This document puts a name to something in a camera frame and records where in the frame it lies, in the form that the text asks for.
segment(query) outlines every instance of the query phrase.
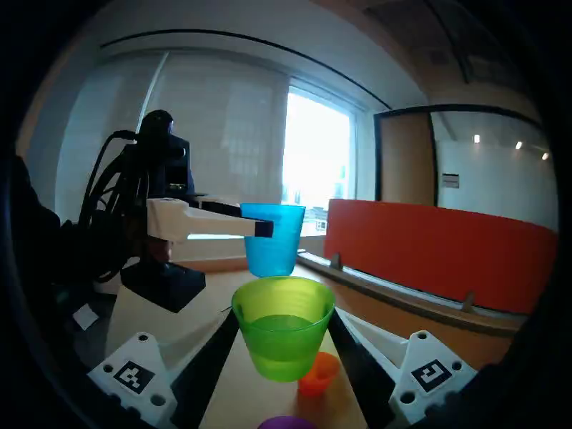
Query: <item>orange partition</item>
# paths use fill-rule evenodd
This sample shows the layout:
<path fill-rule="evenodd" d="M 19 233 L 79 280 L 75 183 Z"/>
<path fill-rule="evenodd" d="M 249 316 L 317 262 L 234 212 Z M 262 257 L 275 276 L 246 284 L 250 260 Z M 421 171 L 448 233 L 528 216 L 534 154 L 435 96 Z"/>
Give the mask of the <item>orange partition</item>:
<path fill-rule="evenodd" d="M 419 204 L 332 199 L 324 254 L 402 286 L 495 310 L 530 313 L 558 236 L 505 217 Z"/>

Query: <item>purple plastic cup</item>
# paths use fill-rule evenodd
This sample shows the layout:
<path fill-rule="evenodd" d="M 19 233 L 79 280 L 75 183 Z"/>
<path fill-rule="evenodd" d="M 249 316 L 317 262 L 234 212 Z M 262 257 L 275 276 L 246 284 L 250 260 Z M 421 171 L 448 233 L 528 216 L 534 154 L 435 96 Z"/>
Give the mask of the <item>purple plastic cup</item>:
<path fill-rule="evenodd" d="M 279 415 L 262 422 L 258 429 L 316 429 L 316 427 L 303 418 Z"/>

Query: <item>bright window light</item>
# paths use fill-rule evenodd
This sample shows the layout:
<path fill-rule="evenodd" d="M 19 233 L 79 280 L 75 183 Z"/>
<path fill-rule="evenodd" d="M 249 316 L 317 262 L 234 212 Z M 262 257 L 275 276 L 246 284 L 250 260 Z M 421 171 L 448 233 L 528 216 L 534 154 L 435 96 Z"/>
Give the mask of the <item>bright window light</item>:
<path fill-rule="evenodd" d="M 350 115 L 288 94 L 282 203 L 306 206 L 302 236 L 325 235 L 330 198 L 348 198 Z"/>

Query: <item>green plastic cup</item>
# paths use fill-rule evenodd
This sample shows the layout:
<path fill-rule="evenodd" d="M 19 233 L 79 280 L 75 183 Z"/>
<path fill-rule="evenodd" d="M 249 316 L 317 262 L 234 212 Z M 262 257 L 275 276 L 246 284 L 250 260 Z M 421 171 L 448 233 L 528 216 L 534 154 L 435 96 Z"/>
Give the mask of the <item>green plastic cup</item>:
<path fill-rule="evenodd" d="M 312 367 L 334 311 L 334 295 L 301 277 L 266 277 L 232 296 L 242 336 L 257 371 L 290 382 Z"/>

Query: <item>blue plastic cup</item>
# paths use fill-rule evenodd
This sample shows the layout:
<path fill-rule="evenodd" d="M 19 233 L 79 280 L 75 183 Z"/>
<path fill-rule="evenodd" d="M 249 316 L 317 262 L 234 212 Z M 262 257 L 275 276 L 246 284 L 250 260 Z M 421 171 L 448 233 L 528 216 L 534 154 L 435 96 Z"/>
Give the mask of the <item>blue plastic cup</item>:
<path fill-rule="evenodd" d="M 257 277 L 292 274 L 306 207 L 244 203 L 240 209 L 244 217 L 274 222 L 272 238 L 245 237 L 250 272 Z"/>

